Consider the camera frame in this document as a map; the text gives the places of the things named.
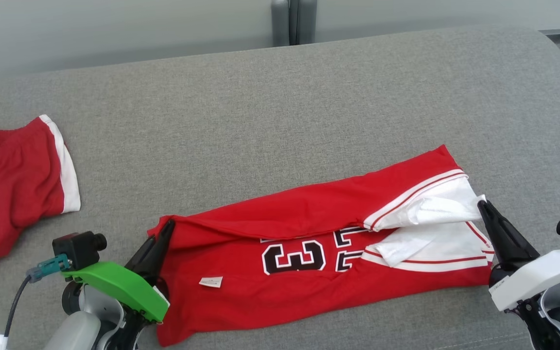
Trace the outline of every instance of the folded jersey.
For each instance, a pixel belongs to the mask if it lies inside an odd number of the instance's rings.
[[[441,146],[366,175],[162,217],[150,235],[177,224],[159,342],[487,284],[493,250],[470,222],[478,199]]]
[[[0,257],[38,219],[80,208],[75,168],[62,134],[46,115],[0,130]]]

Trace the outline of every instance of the gray table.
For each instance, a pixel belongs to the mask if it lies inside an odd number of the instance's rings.
[[[0,128],[60,127],[82,210],[26,230],[0,260],[0,332],[51,239],[93,230],[124,263],[159,215],[360,175],[440,144],[542,253],[560,247],[560,51],[518,27],[470,27],[218,53],[0,82]],[[30,285],[9,347],[39,349],[64,282]],[[157,349],[154,330],[143,349]],[[175,349],[524,349],[486,288],[440,290]]]

